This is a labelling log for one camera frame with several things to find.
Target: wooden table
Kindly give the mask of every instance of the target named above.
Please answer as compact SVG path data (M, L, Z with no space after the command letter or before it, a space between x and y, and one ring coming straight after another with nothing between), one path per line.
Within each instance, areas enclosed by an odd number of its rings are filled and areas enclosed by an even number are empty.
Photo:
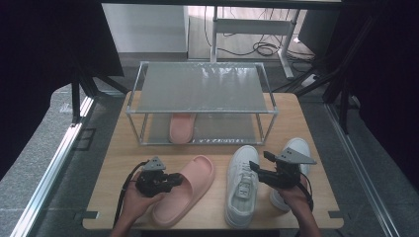
M215 180L200 201L172 229L229 229L224 220L226 173L229 161L240 145L155 145L139 146L122 108L108 153L99 174L87 211L98 212L96 218L83 220L87 229L112 229L117 202L126 176L140 162L158 156L167 169L165 173L177 173L197 155L209 157L216 168ZM293 137L305 139L311 157L317 165L311 166L308 178L312 184L314 211L320 228L340 228L343 218L332 218L329 211L339 211L336 199L323 169L299 102L294 94L274 94L280 113L264 146L256 146L262 169L275 170L275 164L263 157L267 150L279 154ZM258 197L251 229L298 228L291 212L276 209L269 201L271 188L259 183ZM161 229L151 218L152 207L140 217L133 228Z

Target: pink slide sandal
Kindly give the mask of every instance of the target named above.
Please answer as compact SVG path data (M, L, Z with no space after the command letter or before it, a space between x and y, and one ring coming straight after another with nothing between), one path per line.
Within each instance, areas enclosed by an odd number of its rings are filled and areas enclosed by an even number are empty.
M174 187L154 205L152 216L160 226L176 224L207 192L215 178L214 164L208 157L200 155L182 168L180 174L184 178L182 185Z
M185 144L191 141L194 134L196 114L173 114L170 119L169 139L175 144Z

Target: white wall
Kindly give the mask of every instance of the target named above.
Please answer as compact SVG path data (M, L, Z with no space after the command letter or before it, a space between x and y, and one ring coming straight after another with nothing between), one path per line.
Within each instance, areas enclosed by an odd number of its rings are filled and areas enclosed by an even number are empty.
M102 4L118 52L187 52L188 8Z

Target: white sneaker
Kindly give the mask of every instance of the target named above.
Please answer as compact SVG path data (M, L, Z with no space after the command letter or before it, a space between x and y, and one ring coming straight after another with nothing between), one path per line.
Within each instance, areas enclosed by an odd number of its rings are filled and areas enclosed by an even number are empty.
M259 165L259 155L253 146L245 145L234 153L228 166L225 221L234 228L246 228L255 210L259 178L249 161Z
M310 148L307 144L307 142L299 137L291 139L287 145L284 147L284 150L287 148L291 148L305 156L311 157L310 155ZM300 164L299 169L301 172L305 175L308 175L308 172L310 171L310 167L307 164ZM290 207L284 202L283 197L278 193L277 190L272 189L271 194L269 195L269 198L271 200L271 203L278 209L282 211L290 211Z

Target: glass shelf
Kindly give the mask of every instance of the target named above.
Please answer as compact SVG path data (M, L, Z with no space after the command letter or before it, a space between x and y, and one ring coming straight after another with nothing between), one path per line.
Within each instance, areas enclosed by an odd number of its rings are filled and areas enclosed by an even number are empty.
M264 144L279 111L261 81L262 63L141 62L126 114L139 144L172 144L179 113L196 114L188 144Z

